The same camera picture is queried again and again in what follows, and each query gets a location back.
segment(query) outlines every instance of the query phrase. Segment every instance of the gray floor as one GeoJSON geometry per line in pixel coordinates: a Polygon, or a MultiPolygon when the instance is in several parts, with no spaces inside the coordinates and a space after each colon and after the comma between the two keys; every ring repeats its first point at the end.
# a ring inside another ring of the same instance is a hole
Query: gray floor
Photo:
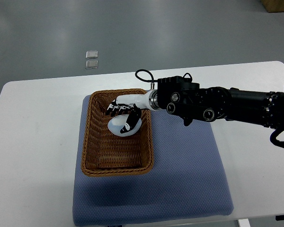
{"type": "Polygon", "coordinates": [[[284,13],[260,0],[0,0],[0,92],[13,80],[258,61],[284,63],[284,13]],[[87,50],[98,69],[85,69],[87,50]]]}

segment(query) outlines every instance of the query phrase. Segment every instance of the blue mat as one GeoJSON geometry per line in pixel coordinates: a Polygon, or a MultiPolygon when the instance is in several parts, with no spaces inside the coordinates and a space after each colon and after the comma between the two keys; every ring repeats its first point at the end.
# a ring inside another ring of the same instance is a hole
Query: blue mat
{"type": "Polygon", "coordinates": [[[83,101],[73,195],[77,226],[149,223],[229,215],[233,204],[210,123],[185,127],[152,112],[153,169],[144,175],[87,177],[80,168],[89,96],[83,101]]]}

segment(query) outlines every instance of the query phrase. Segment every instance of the white table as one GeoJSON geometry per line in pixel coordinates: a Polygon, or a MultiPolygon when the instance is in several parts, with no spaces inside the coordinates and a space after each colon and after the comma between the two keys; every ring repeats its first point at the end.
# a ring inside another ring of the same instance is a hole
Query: white table
{"type": "MultiPolygon", "coordinates": [[[[163,78],[186,72],[201,87],[284,91],[284,65],[277,61],[152,73],[163,78]]],[[[83,98],[97,90],[149,86],[132,72],[7,83],[0,95],[0,227],[73,226],[72,194],[83,98]]],[[[225,120],[213,122],[212,128],[233,213],[156,225],[284,214],[284,149],[269,142],[273,130],[225,120]]]]}

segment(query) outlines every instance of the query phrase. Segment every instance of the woven basket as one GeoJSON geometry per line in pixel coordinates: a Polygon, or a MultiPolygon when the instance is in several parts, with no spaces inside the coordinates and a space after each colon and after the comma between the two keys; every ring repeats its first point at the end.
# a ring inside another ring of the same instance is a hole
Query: woven basket
{"type": "Polygon", "coordinates": [[[132,136],[118,137],[107,124],[109,104],[120,95],[145,94],[143,89],[104,90],[89,98],[81,160],[87,176],[119,176],[145,174],[153,166],[151,113],[142,110],[142,126],[132,136]]]}

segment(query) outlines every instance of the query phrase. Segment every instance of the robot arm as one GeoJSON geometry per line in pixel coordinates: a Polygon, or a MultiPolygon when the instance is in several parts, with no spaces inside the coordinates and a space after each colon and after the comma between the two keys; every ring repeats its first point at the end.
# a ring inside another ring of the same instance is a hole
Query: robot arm
{"type": "Polygon", "coordinates": [[[284,131],[284,92],[265,93],[222,87],[200,88],[199,84],[192,83],[192,77],[188,73],[183,77],[174,76],[157,81],[152,76],[152,80],[143,81],[157,82],[158,89],[150,90],[145,95],[119,96],[112,102],[113,105],[109,106],[107,114],[111,113],[113,116],[116,109],[129,106],[129,110],[133,107],[155,111],[166,109],[167,113],[181,117],[185,126],[193,119],[213,122],[222,118],[227,121],[258,124],[275,129],[270,141],[284,148],[284,141],[276,139],[284,131]]]}

